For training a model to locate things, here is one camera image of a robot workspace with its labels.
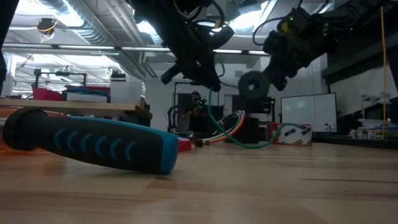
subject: blue and black handle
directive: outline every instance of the blue and black handle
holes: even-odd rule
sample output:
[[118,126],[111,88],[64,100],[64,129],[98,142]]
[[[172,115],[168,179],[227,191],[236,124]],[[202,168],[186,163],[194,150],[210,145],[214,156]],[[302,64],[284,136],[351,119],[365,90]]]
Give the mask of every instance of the blue and black handle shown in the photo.
[[178,155],[176,135],[136,124],[79,116],[49,117],[23,108],[3,127],[13,149],[46,151],[100,166],[168,174]]

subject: desk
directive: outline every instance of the desk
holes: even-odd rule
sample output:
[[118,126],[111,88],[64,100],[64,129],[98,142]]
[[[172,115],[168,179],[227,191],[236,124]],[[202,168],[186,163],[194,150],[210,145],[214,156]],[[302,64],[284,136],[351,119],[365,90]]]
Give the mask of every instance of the desk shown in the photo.
[[398,151],[315,143],[178,155],[170,175],[0,154],[0,223],[391,224]]
[[152,114],[137,105],[127,103],[87,103],[69,101],[8,100],[1,99],[0,106],[40,108],[72,115],[119,116],[127,122],[150,126]]

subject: wooden table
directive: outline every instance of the wooden table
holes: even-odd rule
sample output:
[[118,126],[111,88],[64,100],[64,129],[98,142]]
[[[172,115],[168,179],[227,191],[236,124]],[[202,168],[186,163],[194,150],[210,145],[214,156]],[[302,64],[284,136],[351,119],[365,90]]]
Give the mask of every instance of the wooden table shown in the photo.
[[0,223],[391,224],[397,211],[398,151],[219,144],[165,176],[0,154]]
[[42,100],[0,100],[0,106],[33,107],[42,110],[54,111],[72,115],[119,116],[131,123],[141,123],[152,119],[152,114],[137,105],[127,103],[87,103],[69,101],[42,101]]

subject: exposed ductwork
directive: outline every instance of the exposed ductwork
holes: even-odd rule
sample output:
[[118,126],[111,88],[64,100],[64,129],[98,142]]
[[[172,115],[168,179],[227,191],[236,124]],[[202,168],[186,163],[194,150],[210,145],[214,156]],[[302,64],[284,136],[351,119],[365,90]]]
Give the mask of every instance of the exposed ductwork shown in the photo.
[[[116,39],[105,29],[91,10],[81,0],[36,0],[54,12],[54,16],[61,20],[62,17],[79,17],[83,30],[73,30],[91,45],[119,45]],[[130,75],[145,81],[147,72],[139,63],[139,53],[121,52],[119,55],[108,56],[115,60]]]

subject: green cable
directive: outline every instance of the green cable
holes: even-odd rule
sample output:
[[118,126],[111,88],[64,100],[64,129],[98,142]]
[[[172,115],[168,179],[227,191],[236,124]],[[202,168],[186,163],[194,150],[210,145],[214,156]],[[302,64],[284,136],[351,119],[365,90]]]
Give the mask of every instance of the green cable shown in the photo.
[[247,146],[247,145],[245,145],[245,144],[239,142],[238,140],[236,140],[234,137],[230,136],[230,135],[225,131],[225,129],[224,129],[220,124],[218,124],[216,118],[214,118],[214,116],[212,115],[212,113],[211,113],[211,93],[212,93],[212,92],[213,92],[213,90],[210,89],[210,94],[209,94],[209,106],[207,107],[207,113],[209,114],[209,116],[210,116],[212,122],[217,126],[217,128],[218,128],[220,131],[222,131],[222,132],[225,134],[225,136],[228,137],[229,140],[231,140],[232,142],[235,142],[236,144],[238,144],[238,145],[240,145],[240,146],[242,146],[242,147],[244,147],[244,148],[246,148],[246,149],[261,149],[261,148],[263,148],[263,147],[267,147],[267,146],[271,145],[272,142],[274,142],[274,140],[276,139],[276,137],[280,134],[280,130],[282,130],[282,128],[283,128],[284,126],[293,126],[293,127],[296,127],[296,128],[302,128],[301,125],[298,125],[298,124],[284,123],[284,124],[282,124],[282,125],[278,128],[278,130],[274,133],[274,136],[271,138],[271,140],[270,140],[268,143],[265,143],[265,144],[260,145],[260,146]]

